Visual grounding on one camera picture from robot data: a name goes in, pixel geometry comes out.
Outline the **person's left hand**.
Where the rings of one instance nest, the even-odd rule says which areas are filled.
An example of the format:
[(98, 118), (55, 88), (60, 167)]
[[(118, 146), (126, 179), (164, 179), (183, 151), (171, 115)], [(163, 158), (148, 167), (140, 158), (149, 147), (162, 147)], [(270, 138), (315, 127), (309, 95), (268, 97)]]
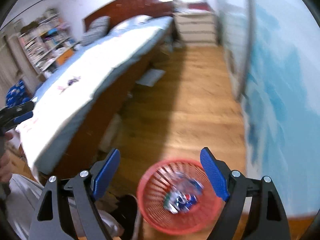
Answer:
[(12, 177), (10, 156), (7, 152), (1, 157), (0, 180), (1, 183), (8, 183)]

